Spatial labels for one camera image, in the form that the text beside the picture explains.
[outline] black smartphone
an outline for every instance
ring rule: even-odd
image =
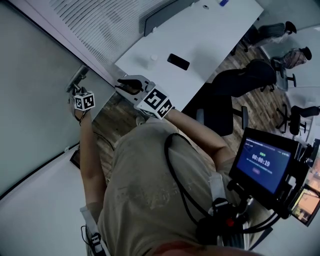
[[[174,54],[170,54],[169,58],[168,58],[168,62],[172,63],[173,65],[176,65],[177,67],[183,69],[183,70],[187,70],[190,62],[184,60],[183,58],[178,57],[177,55]]]

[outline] small display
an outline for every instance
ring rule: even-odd
[[[290,155],[283,149],[247,137],[236,167],[274,194]]]
[[[292,215],[306,226],[309,226],[320,207],[319,192],[305,185],[298,200],[292,208]]]
[[[177,67],[187,70],[190,62],[184,60],[183,58],[178,57],[177,55],[170,54],[168,58],[168,62],[172,63],[173,65],[176,65]]]

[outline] timer display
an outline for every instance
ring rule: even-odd
[[[257,156],[256,154],[252,155],[252,159],[256,160],[258,163],[261,163],[267,167],[270,166],[270,162],[267,160],[264,160],[262,157]]]
[[[236,167],[274,194],[291,154],[252,138],[246,138],[239,150],[241,154]]]

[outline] seated person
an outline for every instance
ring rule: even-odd
[[[273,59],[280,62],[285,69],[290,70],[296,66],[305,64],[307,61],[310,61],[312,59],[312,53],[308,47],[303,49],[294,48],[284,56],[273,57]]]
[[[210,169],[191,145],[176,136],[169,154],[182,185],[203,209],[209,210],[213,202],[209,180],[211,175],[218,175],[216,187],[224,186],[228,201],[238,204],[238,194],[226,188],[235,155],[214,131],[175,109],[165,118],[176,127],[157,119],[139,125],[120,139],[107,185],[90,111],[73,113],[81,119],[80,172],[86,206],[112,256],[257,256],[246,250],[199,244],[197,226],[186,213],[169,171],[165,141],[178,128],[212,158],[217,170]],[[194,206],[189,205],[189,209],[197,221],[204,217]],[[249,226],[270,216],[257,202],[250,206],[248,214]],[[261,232],[250,234],[246,249],[260,235]]]
[[[268,43],[280,43],[287,38],[288,35],[297,33],[296,26],[287,21],[284,23],[277,23],[272,25],[263,25],[258,29],[252,27],[244,35],[244,39],[255,47],[263,46]]]

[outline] fiducial marker cube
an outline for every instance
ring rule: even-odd
[[[74,96],[74,108],[76,110],[86,111],[95,106],[95,95],[92,91],[87,91]]]
[[[147,116],[162,120],[172,109],[172,103],[167,93],[156,85],[134,108]]]

